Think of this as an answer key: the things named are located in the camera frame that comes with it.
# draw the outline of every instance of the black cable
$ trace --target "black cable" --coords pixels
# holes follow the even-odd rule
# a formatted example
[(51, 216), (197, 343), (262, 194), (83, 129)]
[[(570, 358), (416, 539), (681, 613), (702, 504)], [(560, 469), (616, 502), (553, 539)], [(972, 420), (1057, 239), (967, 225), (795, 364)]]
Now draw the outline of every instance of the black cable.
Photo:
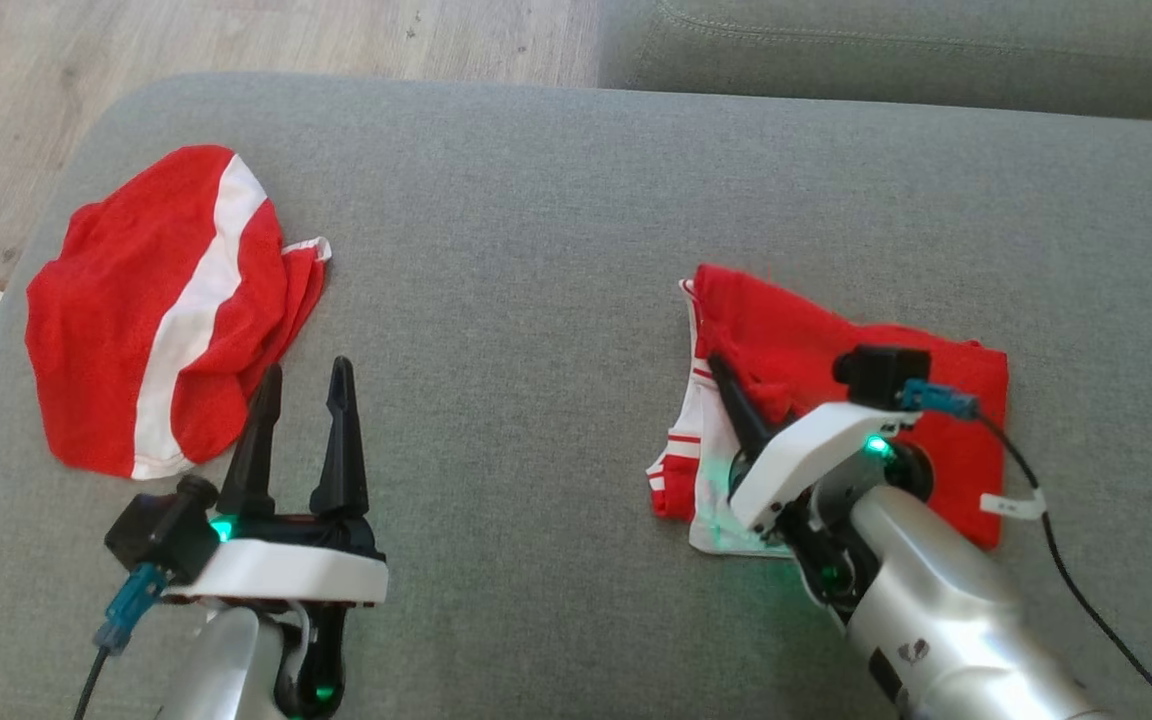
[(88, 703), (92, 700), (96, 680), (100, 677), (100, 670), (105, 667), (106, 657), (109, 657), (108, 647), (96, 649), (96, 660), (92, 661), (91, 673), (88, 673), (88, 682), (83, 685), (83, 694), (78, 696), (78, 707), (74, 708), (74, 720), (83, 720), (83, 717), (88, 714)]
[[(1029, 480), (1029, 487), (1038, 488), (1038, 475), (1034, 473), (1034, 469), (1030, 468), (1029, 462), (1025, 461), (1025, 456), (1020, 454), (1020, 448), (1016, 447), (1007, 433), (1002, 432), (1002, 429), (998, 424), (986, 418), (984, 415), (977, 414), (977, 420), (980, 422), (984, 427), (986, 427), (993, 437), (998, 438), (998, 441), (1002, 444), (1002, 447), (1007, 448), (1007, 454), (1011, 455), (1011, 458), (1016, 461), (1016, 465), (1020, 465), (1020, 470), (1025, 475), (1025, 479)], [(1056, 548), (1056, 537), (1052, 533), (1052, 520), (1047, 515), (1047, 510), (1043, 510), (1043, 532), (1047, 536), (1047, 550), (1052, 553), (1052, 561), (1056, 564), (1056, 571), (1060, 573), (1061, 579), (1064, 579), (1064, 584), (1069, 588), (1069, 592), (1074, 596), (1074, 600), (1078, 601), (1083, 606), (1083, 609), (1087, 613), (1089, 617), (1092, 619), (1097, 628), (1105, 632), (1105, 637), (1111, 638), (1114, 643), (1114, 647), (1119, 649), (1119, 652), (1123, 653), (1123, 657), (1128, 659), (1128, 662), (1132, 665), (1135, 670), (1144, 679), (1144, 682), (1149, 683), (1152, 688), (1152, 673), (1146, 670), (1146, 667), (1137, 660), (1137, 655), (1123, 643), (1123, 639), (1119, 638), (1119, 634), (1114, 632), (1114, 629), (1106, 623), (1105, 619), (1101, 617), (1100, 612), (1092, 609), (1092, 602), (1087, 601), (1087, 598), (1083, 594), (1083, 591), (1078, 589), (1078, 585), (1074, 584), (1074, 578), (1069, 577), (1069, 570), (1064, 568), (1064, 560), (1060, 556), (1060, 550)]]

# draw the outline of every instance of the green led light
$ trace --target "green led light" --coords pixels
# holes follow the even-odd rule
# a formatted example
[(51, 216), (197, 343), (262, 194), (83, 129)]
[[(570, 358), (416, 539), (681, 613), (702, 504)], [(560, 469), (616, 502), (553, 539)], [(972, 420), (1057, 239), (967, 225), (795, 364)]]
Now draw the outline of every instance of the green led light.
[(215, 536), (220, 541), (229, 541), (234, 535), (234, 518), (229, 515), (220, 515), (219, 518), (211, 520), (211, 529), (215, 530)]
[(865, 450), (873, 452), (874, 454), (887, 455), (890, 448), (892, 446), (881, 435), (870, 435), (865, 439)]

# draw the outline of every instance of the gray fabric upholstery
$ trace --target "gray fabric upholstery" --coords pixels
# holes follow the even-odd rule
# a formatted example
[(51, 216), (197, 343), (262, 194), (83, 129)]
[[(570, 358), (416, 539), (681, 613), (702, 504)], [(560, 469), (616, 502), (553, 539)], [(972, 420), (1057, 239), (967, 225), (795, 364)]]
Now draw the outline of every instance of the gray fabric upholstery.
[[(649, 509), (687, 373), (675, 282), (700, 262), (1008, 351), (1070, 568), (1152, 667), (1152, 123), (241, 74), (116, 104), (6, 293), (0, 717), (73, 711), (123, 578), (105, 529), (172, 487), (51, 457), (24, 285), (78, 205), (198, 142), (241, 152), (289, 241), (335, 249), (285, 357), (273, 492), (305, 507), (351, 356), (393, 584), (348, 626), (342, 717), (890, 720), (790, 566), (702, 556)], [(1152, 717), (1041, 530), (1007, 524), (996, 556), (1096, 696)], [(93, 717), (152, 717), (198, 620), (151, 612)]]
[(1152, 118), (1152, 0), (605, 0), (599, 85)]

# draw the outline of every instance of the red and white cloth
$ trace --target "red and white cloth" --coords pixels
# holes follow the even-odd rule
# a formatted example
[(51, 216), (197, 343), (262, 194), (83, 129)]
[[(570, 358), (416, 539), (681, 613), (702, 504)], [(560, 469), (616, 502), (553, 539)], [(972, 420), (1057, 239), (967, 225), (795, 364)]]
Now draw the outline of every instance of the red and white cloth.
[[(740, 445), (705, 363), (712, 353), (732, 365), (772, 424), (844, 400), (833, 361), (861, 343), (930, 351), (932, 382), (972, 393), (984, 414), (1005, 424), (1007, 357), (979, 342), (952, 342), (901, 325), (851, 325), (794, 293), (717, 265), (700, 265), (680, 286), (691, 323), (691, 369), (679, 418), (646, 473), (657, 515), (690, 520), (690, 543), (700, 551), (788, 555), (741, 529), (728, 509), (728, 473)], [(900, 438), (920, 446), (932, 462), (932, 510), (979, 546), (995, 547), (1000, 520), (980, 510), (982, 493), (1002, 491), (1005, 460), (995, 439), (977, 424), (940, 414), (925, 414)]]
[(219, 146), (174, 151), (79, 209), (26, 290), (51, 450), (137, 480), (218, 456), (331, 256), (321, 237), (283, 247), (260, 182)]

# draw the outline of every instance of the white cable label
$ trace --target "white cable label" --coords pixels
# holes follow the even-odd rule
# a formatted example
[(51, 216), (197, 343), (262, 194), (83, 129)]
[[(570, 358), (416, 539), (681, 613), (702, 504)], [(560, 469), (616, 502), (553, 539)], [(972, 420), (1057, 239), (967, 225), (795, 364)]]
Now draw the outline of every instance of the white cable label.
[(1047, 511), (1047, 500), (1043, 497), (1041, 488), (1034, 491), (1033, 500), (1011, 500), (1009, 497), (983, 493), (980, 510), (1006, 515), (1007, 518), (1038, 520), (1043, 517), (1044, 511)]

